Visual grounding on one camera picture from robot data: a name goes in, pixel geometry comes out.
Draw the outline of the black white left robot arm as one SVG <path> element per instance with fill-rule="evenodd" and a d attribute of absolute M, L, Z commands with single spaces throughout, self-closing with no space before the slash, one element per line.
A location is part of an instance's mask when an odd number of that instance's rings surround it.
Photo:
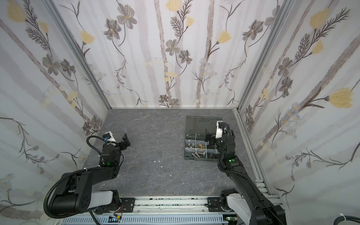
<path fill-rule="evenodd" d="M 118 176 L 124 161 L 122 151 L 131 145 L 128 136 L 123 135 L 117 142 L 112 132 L 106 132 L 102 136 L 87 137 L 86 143 L 98 154 L 98 165 L 63 174 L 45 195 L 43 210 L 47 216 L 60 219 L 86 212 L 93 215 L 123 209 L 117 190 L 93 191 L 92 188 Z"/>

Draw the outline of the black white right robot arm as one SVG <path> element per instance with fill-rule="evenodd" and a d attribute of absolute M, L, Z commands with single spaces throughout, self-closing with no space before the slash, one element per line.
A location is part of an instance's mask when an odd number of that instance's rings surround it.
<path fill-rule="evenodd" d="M 235 154 L 235 136 L 226 130 L 221 135 L 205 136 L 218 151 L 218 169 L 225 173 L 239 189 L 222 191 L 223 210 L 233 210 L 246 225 L 286 225 L 286 213 L 280 205 L 274 205 L 249 178 L 247 171 Z"/>

